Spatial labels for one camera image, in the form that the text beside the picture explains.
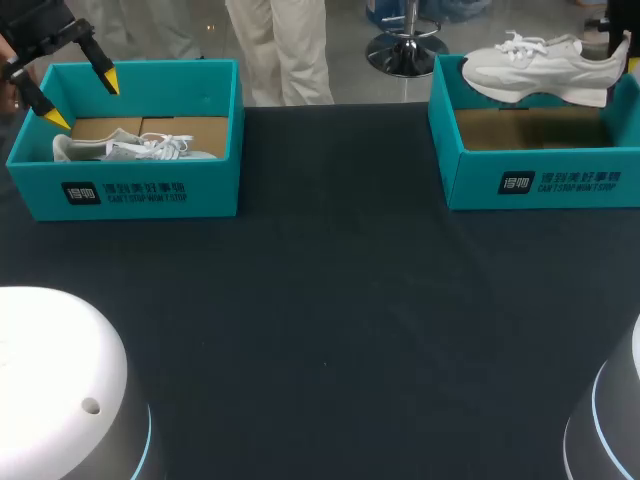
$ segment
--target white pants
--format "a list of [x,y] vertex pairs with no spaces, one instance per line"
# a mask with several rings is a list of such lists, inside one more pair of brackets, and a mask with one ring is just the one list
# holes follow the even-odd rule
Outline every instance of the white pants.
[[333,103],[324,0],[226,0],[258,106]]
[[[144,58],[139,45],[130,33],[131,28],[140,24],[139,19],[129,19],[126,10],[131,10],[127,2],[140,0],[86,0],[87,16],[96,27],[96,41],[107,55],[116,60]],[[146,0],[151,19],[166,44],[166,57],[195,59],[202,56],[193,35],[184,0]]]

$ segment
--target cardboard insert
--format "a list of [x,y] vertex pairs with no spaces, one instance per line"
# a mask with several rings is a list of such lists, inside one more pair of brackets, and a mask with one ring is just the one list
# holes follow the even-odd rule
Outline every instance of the cardboard insert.
[[613,146],[595,108],[456,110],[467,150],[544,150]]

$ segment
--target sneaker sole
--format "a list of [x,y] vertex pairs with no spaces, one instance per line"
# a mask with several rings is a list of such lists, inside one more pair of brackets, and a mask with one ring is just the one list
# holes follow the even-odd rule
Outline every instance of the sneaker sole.
[[557,87],[553,89],[546,88],[532,88],[521,92],[514,92],[508,90],[500,90],[497,88],[488,88],[476,83],[466,80],[471,88],[475,91],[505,103],[518,103],[530,95],[536,93],[547,93],[561,98],[565,102],[572,103],[574,105],[582,105],[585,107],[604,108],[607,106],[607,89],[594,89],[594,88],[567,88]]

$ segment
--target white dome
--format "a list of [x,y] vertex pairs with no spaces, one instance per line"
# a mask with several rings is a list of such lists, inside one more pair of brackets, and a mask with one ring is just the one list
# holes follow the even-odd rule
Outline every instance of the white dome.
[[87,302],[0,288],[0,478],[66,475],[109,430],[126,381],[120,337]]

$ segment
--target shoe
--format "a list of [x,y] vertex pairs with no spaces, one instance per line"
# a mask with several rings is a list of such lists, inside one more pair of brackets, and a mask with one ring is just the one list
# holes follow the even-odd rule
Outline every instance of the shoe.
[[495,48],[469,53],[462,76],[481,94],[505,103],[517,103],[534,93],[549,93],[566,102],[605,107],[607,89],[622,76],[630,34],[608,57],[607,44],[590,44],[573,35],[554,40],[523,38],[516,32]]
[[54,162],[88,160],[135,161],[135,160],[202,160],[215,156],[189,149],[190,135],[164,135],[145,133],[138,137],[116,129],[102,140],[73,140],[66,135],[53,139]]

